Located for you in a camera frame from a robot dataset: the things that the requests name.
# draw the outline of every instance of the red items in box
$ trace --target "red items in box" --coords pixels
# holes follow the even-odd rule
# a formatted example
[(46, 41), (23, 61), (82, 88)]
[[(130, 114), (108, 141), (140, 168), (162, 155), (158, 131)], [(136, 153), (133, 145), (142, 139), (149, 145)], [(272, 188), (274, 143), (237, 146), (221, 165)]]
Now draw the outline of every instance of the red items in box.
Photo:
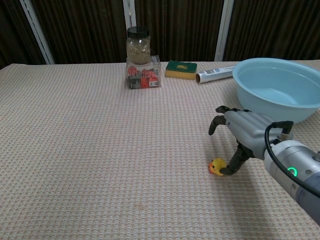
[(127, 59), (126, 81), (130, 89), (161, 87), (161, 64), (158, 55), (151, 56), (150, 62), (136, 65)]

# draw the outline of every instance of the table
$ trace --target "table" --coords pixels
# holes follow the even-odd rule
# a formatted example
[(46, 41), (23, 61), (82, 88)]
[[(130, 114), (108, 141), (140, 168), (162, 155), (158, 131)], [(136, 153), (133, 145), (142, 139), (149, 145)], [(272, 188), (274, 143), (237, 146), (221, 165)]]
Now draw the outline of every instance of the table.
[[(299, 61), (320, 69), (320, 60)], [(0, 239), (319, 239), (320, 227), (249, 159), (208, 171), (237, 143), (215, 108), (240, 108), (232, 78), (128, 89), (125, 64), (0, 71)], [(235, 62), (198, 62), (198, 70)], [(320, 146), (320, 111), (293, 128)]]

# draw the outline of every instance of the sponge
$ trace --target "sponge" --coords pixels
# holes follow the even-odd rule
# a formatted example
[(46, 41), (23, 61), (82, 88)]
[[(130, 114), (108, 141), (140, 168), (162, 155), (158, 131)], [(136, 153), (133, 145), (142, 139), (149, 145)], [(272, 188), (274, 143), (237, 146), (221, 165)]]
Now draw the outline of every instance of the sponge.
[(192, 62), (169, 61), (165, 76), (177, 79), (196, 79), (197, 64)]

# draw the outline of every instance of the jar lid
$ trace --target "jar lid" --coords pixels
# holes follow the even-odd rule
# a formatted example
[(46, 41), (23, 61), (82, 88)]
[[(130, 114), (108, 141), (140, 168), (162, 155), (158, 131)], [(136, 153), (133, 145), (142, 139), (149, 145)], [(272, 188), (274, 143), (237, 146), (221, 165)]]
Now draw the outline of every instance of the jar lid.
[(149, 36), (149, 29), (145, 26), (132, 26), (126, 32), (128, 38), (131, 39), (141, 39)]

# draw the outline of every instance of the dark curtain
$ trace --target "dark curtain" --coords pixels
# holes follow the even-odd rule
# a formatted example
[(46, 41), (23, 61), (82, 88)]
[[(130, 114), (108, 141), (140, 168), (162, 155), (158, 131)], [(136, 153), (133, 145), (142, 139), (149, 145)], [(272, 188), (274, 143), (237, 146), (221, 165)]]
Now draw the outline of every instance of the dark curtain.
[(56, 64), (126, 61), (122, 0), (31, 0)]
[(224, 0), (135, 0), (136, 24), (147, 26), (161, 61), (213, 61)]
[(320, 59), (320, 0), (234, 0), (224, 61)]
[(0, 69), (46, 64), (19, 0), (0, 0)]

